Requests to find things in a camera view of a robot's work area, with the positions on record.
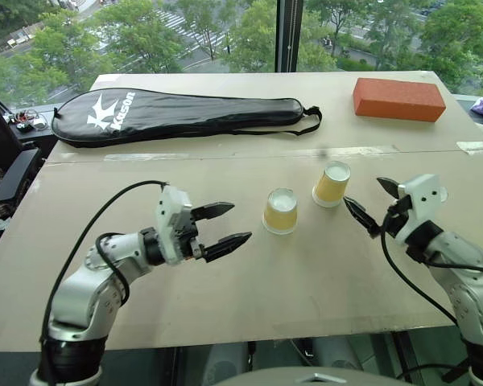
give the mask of red brick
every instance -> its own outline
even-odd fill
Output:
[[[354,112],[367,117],[436,121],[445,110],[435,84],[358,78]]]

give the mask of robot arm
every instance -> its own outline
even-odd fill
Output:
[[[196,221],[220,216],[232,207],[231,203],[214,203],[192,209],[184,191],[166,185],[156,208],[158,232],[147,228],[100,238],[97,243],[101,251],[93,246],[84,263],[61,284],[53,298],[42,352],[48,360],[41,361],[30,385],[46,385],[48,372],[57,384],[97,384],[105,341],[129,291],[124,284],[129,285],[156,265],[177,265],[192,257],[210,262],[244,244],[251,233],[228,236],[207,248],[198,241]],[[113,263],[120,277],[101,253]]]
[[[483,272],[443,267],[483,268],[483,250],[455,233],[444,232],[431,221],[447,197],[438,176],[419,175],[402,184],[384,178],[378,181],[397,199],[381,227],[358,202],[345,197],[347,208],[370,236],[388,232],[399,244],[407,246],[408,256],[428,266],[451,300],[469,354],[471,380],[475,385],[483,385]]]

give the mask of white tabletop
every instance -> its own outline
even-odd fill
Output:
[[[301,84],[323,83],[323,87],[329,88],[329,80],[336,80],[333,74],[309,75],[316,82],[304,74],[267,74],[267,78],[272,82],[279,78],[276,84],[285,84],[288,76],[300,79],[296,92],[289,95],[293,97],[307,95]],[[423,73],[411,75],[412,80],[419,80]],[[188,77],[188,93],[198,90],[193,81],[195,76]],[[119,76],[119,83],[110,85],[125,87],[128,84],[124,80],[131,78],[130,86],[141,87],[141,83],[134,81],[136,77]],[[168,86],[170,80],[186,76],[169,76],[170,80],[166,76],[139,77],[147,83],[154,77],[167,85],[164,91],[172,91]],[[234,85],[240,84],[246,94],[251,82],[254,89],[266,79],[262,75],[254,79],[248,75],[219,77],[225,80],[220,84],[229,86],[225,90],[235,92]],[[205,86],[201,79],[198,76],[197,82]],[[216,93],[218,84],[211,85],[214,90],[205,88],[202,93]],[[129,149],[111,146],[84,151],[59,144],[0,241],[0,351],[39,348],[37,339],[50,288],[82,228],[114,193],[144,179],[171,182],[188,191],[196,206],[218,200],[236,204],[226,215],[199,224],[201,241],[205,244],[234,232],[251,231],[253,236],[237,251],[211,264],[187,261],[177,267],[159,266],[138,279],[132,285],[131,299],[118,313],[109,335],[109,349],[447,325],[448,320],[438,310],[395,275],[386,264],[378,241],[367,236],[345,207],[325,209],[311,199],[312,186],[328,159],[350,165],[352,175],[347,195],[364,204],[378,221],[392,198],[381,189],[376,177],[403,181],[420,173],[437,173],[448,189],[449,199],[435,217],[436,223],[483,248],[483,151],[471,155],[456,146],[460,140],[482,142],[483,136],[456,102],[449,99],[445,89],[441,91],[448,105],[443,119],[452,122],[450,130],[437,122],[436,129],[419,134],[419,130],[426,130],[431,124],[421,126],[413,122],[420,125],[413,128],[410,122],[398,120],[382,120],[383,125],[388,125],[388,129],[383,129],[377,118],[369,118],[366,122],[371,125],[366,129],[376,131],[378,139],[367,143],[359,136],[353,137],[357,141],[350,141],[348,133],[358,130],[351,126],[356,123],[350,110],[345,111],[348,123],[335,130],[337,126],[329,121],[338,116],[338,121],[343,122],[340,112],[319,103],[326,126],[313,135],[323,138],[321,130],[331,130],[331,141],[337,144],[336,149],[328,149],[327,155],[318,149],[331,146],[316,144],[308,136],[266,137],[257,141],[252,137],[235,137],[236,141],[232,141],[233,137],[221,136],[216,141],[198,138],[196,142],[189,139],[143,142],[126,145]],[[247,96],[277,96],[267,94],[254,92]],[[302,102],[312,105],[318,100],[319,96]],[[364,130],[361,135],[368,140],[373,138]],[[444,143],[441,150],[436,150],[433,138]],[[273,146],[263,153],[258,150],[258,141]],[[385,150],[390,144],[395,145],[394,150],[367,151],[372,146]],[[213,151],[224,146],[236,147],[237,151]],[[174,155],[165,158],[161,154],[166,154],[163,150],[166,152],[168,148],[171,151],[167,153]],[[73,155],[64,155],[66,150]],[[129,160],[106,157],[108,154],[149,155]],[[67,157],[69,161],[57,161],[56,157]],[[266,197],[276,187],[289,187],[299,198],[298,227],[289,236],[272,235],[261,224]],[[118,200],[92,229],[70,271],[82,262],[96,235],[136,232],[153,226],[158,194],[155,187],[142,187]],[[412,281],[450,308],[444,291],[425,267],[413,262],[392,240],[390,252]]]

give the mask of paper cup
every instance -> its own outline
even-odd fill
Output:
[[[297,225],[297,197],[290,189],[280,187],[268,196],[263,225],[276,235],[292,233]]]
[[[344,196],[345,187],[351,176],[349,165],[331,161],[324,168],[320,181],[313,187],[313,201],[321,207],[335,207]]]

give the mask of tape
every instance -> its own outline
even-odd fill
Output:
[[[130,153],[107,154],[104,161],[157,161],[170,159],[225,159],[225,158],[325,158],[349,155],[395,154],[399,150],[392,145],[334,147],[328,149],[284,150],[277,153],[262,154],[233,152],[223,154],[187,154],[187,153]]]
[[[456,145],[468,155],[474,155],[483,152],[483,141],[457,142]]]

